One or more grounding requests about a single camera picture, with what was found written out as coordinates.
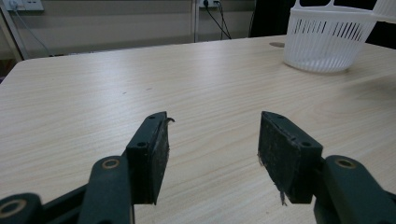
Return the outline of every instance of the white plastic basket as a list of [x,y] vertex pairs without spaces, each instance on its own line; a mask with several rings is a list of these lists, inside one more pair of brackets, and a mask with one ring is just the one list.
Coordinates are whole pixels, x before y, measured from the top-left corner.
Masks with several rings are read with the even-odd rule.
[[379,21],[396,23],[396,0],[376,0],[373,12]]
[[290,10],[285,63],[312,72],[337,72],[352,65],[375,26],[372,11],[339,7],[331,0],[324,7]]

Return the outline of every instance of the table surface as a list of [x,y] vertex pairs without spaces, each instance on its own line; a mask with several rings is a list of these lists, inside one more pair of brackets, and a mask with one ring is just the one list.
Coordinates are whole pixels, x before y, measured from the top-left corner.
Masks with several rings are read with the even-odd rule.
[[396,192],[396,50],[365,45],[344,72],[282,62],[284,36],[127,49],[17,64],[0,85],[0,198],[46,203],[120,155],[144,118],[167,111],[171,146],[158,204],[137,223],[315,223],[282,206],[257,149],[263,110],[317,139],[323,157],[365,165]]

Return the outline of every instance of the basket handle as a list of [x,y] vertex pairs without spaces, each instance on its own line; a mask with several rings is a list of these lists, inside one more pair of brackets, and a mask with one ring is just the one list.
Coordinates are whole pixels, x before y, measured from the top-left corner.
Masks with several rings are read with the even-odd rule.
[[[300,0],[296,0],[294,7],[295,8],[303,8],[300,4]],[[334,0],[330,0],[330,2],[325,7],[334,7]]]

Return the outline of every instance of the beige wall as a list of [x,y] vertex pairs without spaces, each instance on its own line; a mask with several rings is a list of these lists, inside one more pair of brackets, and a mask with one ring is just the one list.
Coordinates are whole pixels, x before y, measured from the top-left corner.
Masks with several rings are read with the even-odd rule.
[[[221,2],[233,37],[247,37],[254,0]],[[21,15],[54,54],[194,41],[195,10],[191,0],[43,0],[42,3],[44,12],[24,12]],[[213,14],[219,19],[216,10]],[[42,46],[24,29],[18,18],[11,15],[29,56],[46,56]],[[219,39],[219,28],[205,10],[199,10],[196,18],[199,41]],[[0,52],[8,51],[7,45],[0,44]]]

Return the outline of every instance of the wall outlet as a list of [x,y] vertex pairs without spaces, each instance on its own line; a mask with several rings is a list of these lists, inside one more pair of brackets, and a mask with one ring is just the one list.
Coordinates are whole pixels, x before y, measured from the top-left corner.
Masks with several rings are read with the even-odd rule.
[[44,11],[41,0],[3,0],[6,10],[12,11],[11,2],[18,4],[18,11]]
[[22,0],[26,11],[44,11],[41,0]]
[[[205,0],[199,1],[199,7],[205,7],[204,1]],[[207,0],[207,3],[208,3],[207,7],[219,7],[219,5],[215,2],[219,2],[219,0]]]

